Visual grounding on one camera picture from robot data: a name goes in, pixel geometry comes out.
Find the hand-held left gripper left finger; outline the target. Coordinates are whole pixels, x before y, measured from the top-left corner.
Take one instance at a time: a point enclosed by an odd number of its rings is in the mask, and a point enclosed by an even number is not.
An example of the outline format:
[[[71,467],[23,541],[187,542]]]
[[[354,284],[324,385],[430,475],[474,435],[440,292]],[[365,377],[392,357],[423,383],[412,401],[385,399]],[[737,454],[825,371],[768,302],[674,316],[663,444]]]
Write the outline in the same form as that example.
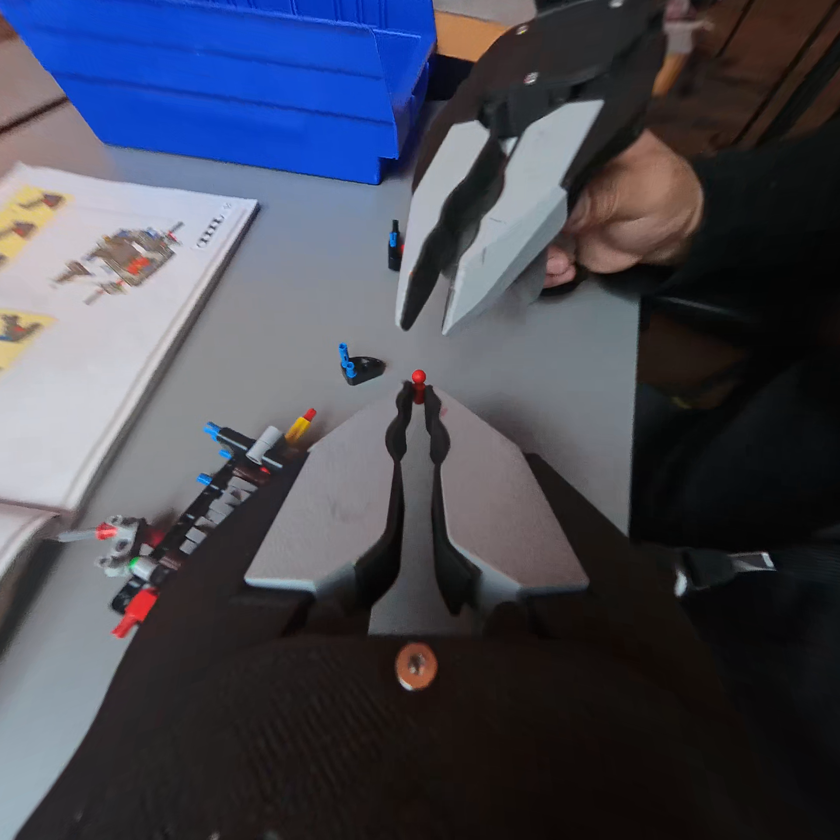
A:
[[[259,590],[369,611],[401,567],[402,460],[413,386],[374,402],[310,447],[245,573]]]

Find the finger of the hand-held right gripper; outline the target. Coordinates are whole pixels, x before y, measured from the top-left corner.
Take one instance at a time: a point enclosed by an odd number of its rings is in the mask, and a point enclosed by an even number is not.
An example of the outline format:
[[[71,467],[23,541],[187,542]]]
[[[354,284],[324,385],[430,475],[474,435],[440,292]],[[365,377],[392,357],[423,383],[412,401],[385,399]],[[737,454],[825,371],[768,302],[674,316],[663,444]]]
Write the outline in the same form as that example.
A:
[[[512,146],[499,197],[458,261],[443,335],[496,303],[559,233],[568,213],[562,180],[603,106],[566,103],[531,123]]]
[[[453,275],[497,199],[506,155],[477,120],[452,125],[416,184],[409,208],[395,323],[409,330],[441,276]]]

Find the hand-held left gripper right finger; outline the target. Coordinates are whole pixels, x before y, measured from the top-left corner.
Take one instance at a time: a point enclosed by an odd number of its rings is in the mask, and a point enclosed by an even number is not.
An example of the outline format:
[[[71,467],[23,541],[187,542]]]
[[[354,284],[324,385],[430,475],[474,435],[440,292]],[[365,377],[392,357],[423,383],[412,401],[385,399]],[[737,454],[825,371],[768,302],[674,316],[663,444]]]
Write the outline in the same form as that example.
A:
[[[584,592],[589,576],[525,454],[427,385],[437,587],[448,611],[481,615],[530,597]]]

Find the black lego connector blue pins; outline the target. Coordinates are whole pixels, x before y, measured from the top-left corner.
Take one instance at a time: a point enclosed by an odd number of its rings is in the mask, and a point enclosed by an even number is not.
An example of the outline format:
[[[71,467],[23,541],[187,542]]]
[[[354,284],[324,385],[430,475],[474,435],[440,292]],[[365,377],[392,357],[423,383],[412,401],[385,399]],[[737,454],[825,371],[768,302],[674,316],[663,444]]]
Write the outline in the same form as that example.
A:
[[[386,363],[369,355],[350,354],[347,343],[339,343],[339,362],[344,381],[347,385],[355,386],[369,382],[382,376]]]

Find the person's right forearm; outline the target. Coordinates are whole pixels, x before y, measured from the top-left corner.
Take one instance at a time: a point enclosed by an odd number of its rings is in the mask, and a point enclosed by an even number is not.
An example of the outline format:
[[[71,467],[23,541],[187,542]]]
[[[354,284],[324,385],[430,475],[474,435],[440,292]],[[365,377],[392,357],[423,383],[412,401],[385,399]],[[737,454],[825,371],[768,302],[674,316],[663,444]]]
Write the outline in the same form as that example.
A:
[[[694,168],[705,197],[700,225],[655,300],[749,320],[838,302],[837,119]]]

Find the lego chassis assembly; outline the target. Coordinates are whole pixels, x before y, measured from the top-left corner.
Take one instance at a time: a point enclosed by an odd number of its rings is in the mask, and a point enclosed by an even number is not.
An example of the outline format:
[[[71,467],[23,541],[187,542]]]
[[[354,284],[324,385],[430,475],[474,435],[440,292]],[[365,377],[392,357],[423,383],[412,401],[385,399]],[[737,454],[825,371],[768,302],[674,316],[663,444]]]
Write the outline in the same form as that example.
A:
[[[213,474],[197,477],[200,493],[168,528],[118,514],[95,527],[55,536],[58,543],[95,542],[101,546],[97,567],[109,577],[123,579],[110,604],[119,616],[114,637],[123,639],[141,625],[164,586],[212,531],[301,457],[300,441],[316,415],[317,410],[309,408],[287,431],[268,426],[258,437],[206,423],[203,431],[219,446],[224,464]]]

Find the lego instruction booklet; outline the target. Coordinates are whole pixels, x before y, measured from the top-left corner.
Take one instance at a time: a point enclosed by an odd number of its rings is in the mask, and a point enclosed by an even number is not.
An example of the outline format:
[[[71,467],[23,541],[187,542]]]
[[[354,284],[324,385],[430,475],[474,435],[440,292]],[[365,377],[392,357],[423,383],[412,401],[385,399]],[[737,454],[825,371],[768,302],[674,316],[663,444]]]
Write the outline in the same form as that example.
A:
[[[4,583],[76,516],[259,204],[21,162],[1,199]]]

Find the person's right hand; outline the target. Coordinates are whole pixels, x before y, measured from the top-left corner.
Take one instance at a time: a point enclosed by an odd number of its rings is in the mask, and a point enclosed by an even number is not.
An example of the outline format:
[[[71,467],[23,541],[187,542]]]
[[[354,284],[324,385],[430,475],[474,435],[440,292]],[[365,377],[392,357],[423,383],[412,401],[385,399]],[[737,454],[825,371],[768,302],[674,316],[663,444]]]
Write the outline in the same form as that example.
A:
[[[648,129],[581,190],[547,251],[543,291],[587,270],[611,275],[680,262],[705,208],[699,176]]]

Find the orange wooden board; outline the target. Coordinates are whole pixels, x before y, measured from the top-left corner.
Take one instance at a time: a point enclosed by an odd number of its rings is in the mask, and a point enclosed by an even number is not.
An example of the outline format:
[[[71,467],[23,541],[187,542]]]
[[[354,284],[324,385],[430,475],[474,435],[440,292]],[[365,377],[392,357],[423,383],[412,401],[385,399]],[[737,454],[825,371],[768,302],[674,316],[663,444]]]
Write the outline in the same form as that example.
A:
[[[436,50],[441,56],[476,63],[511,28],[496,21],[434,10]]]

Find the blue plastic storage bin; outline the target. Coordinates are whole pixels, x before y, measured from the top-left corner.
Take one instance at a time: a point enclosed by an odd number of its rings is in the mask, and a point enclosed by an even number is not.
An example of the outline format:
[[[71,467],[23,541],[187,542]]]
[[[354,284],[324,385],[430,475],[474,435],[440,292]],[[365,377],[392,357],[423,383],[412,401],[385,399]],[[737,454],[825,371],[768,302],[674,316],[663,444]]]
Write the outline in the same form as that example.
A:
[[[105,144],[369,185],[399,160],[436,49],[429,1],[8,1]]]

